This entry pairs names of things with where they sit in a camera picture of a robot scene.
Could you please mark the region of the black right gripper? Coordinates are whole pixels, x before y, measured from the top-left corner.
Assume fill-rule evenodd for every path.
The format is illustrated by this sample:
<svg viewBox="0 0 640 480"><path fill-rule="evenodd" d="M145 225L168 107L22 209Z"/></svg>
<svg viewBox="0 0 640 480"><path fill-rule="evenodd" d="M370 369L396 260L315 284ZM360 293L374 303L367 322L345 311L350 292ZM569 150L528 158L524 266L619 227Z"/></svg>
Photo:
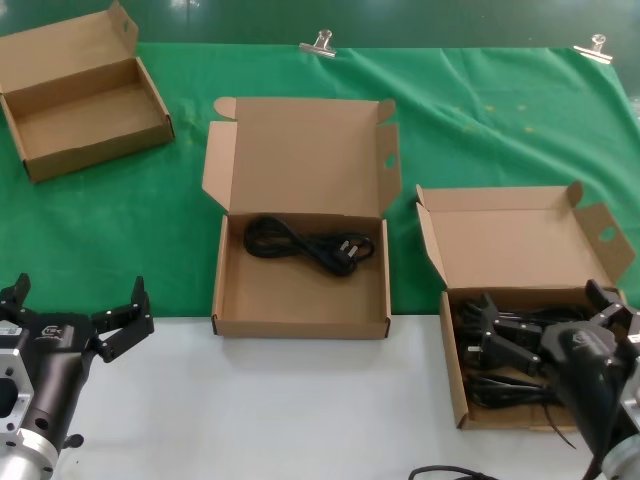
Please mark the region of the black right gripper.
<svg viewBox="0 0 640 480"><path fill-rule="evenodd" d="M615 337L607 330L628 329L629 311L617 293L595 280L587 281L585 292L595 310L589 321L559 323L545 331L543 308L504 311L483 293L473 328L472 367L510 367L536 375L542 360L544 374L591 452L605 454L630 433L619 414L627 368L615 356Z"/></svg>

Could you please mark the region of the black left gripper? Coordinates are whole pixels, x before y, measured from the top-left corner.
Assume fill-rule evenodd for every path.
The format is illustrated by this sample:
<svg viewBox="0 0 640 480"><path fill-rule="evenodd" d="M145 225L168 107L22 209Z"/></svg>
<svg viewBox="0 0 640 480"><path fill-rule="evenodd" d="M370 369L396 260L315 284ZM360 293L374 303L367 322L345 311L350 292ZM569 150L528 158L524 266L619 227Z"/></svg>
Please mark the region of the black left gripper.
<svg viewBox="0 0 640 480"><path fill-rule="evenodd" d="M1 320L26 328L34 362L29 371L34 395L22 427L61 451L93 352L111 363L153 334L151 303L142 276L136 278L128 304L90 317L25 311L30 289L29 275L21 273L13 285L1 290Z"/></svg>

